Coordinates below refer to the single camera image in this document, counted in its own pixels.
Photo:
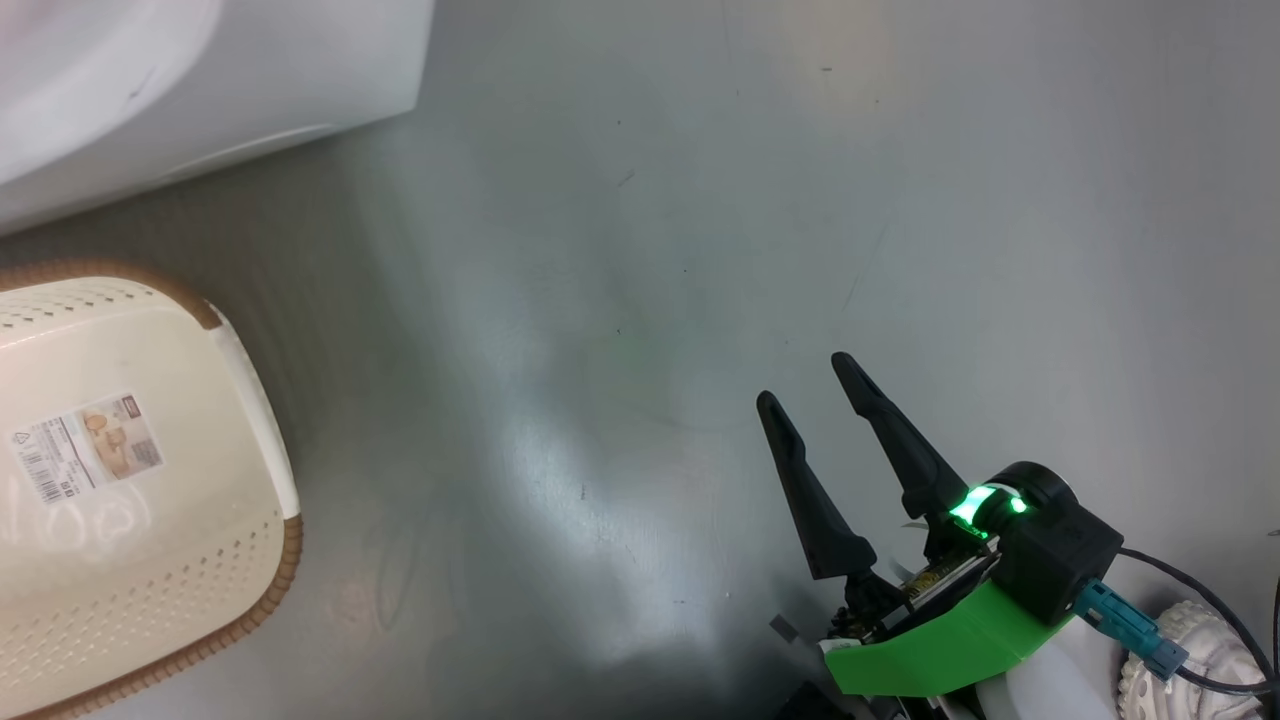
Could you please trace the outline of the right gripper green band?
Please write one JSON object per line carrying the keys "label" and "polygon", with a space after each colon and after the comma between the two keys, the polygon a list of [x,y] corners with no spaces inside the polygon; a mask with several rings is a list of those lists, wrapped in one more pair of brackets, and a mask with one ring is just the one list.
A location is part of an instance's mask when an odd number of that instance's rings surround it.
{"label": "right gripper green band", "polygon": [[[910,419],[846,352],[831,356],[856,415],[868,421],[899,478],[914,520],[945,519],[969,493]],[[993,539],[970,538],[905,582],[874,570],[876,551],[855,533],[806,460],[806,446],[777,397],[756,413],[812,578],[845,580],[845,605],[820,641],[823,661],[845,694],[929,698],[1014,669],[1068,621],[1078,585],[1028,573],[1004,577]]]}

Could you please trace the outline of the white basket with brown rim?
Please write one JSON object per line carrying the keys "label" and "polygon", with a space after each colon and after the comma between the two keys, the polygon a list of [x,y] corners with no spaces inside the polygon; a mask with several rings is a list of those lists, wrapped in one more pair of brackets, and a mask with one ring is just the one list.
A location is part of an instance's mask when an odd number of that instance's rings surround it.
{"label": "white basket with brown rim", "polygon": [[[120,392],[165,465],[44,505],[4,436]],[[0,270],[0,720],[76,720],[242,641],[302,546],[275,415],[223,313],[127,263]]]}

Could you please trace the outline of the white front-load washing machine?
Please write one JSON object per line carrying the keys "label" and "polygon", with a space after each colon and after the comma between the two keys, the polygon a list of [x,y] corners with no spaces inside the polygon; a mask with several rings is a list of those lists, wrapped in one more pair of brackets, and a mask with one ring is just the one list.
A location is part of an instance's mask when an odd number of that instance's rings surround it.
{"label": "white front-load washing machine", "polygon": [[436,0],[0,0],[0,236],[412,110]]}

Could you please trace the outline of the white ribbed wheel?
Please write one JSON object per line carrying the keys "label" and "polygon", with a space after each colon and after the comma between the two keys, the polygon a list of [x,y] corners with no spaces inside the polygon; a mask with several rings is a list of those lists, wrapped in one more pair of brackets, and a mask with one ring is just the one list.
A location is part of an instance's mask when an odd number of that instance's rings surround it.
{"label": "white ribbed wheel", "polygon": [[[1185,666],[1228,684],[1253,684],[1265,675],[1244,642],[1216,614],[1201,603],[1183,601],[1157,619],[1162,637],[1188,652]],[[1116,692],[1121,720],[1265,720],[1260,698],[1235,697],[1201,689],[1174,678],[1155,679],[1133,653],[1120,671]]]}

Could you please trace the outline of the paper product label sticker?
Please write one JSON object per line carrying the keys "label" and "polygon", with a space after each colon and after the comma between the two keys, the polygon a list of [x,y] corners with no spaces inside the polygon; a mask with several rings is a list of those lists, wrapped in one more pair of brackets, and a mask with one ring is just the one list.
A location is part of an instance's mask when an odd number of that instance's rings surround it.
{"label": "paper product label sticker", "polygon": [[137,395],[120,392],[4,436],[18,470],[52,506],[165,465]]}

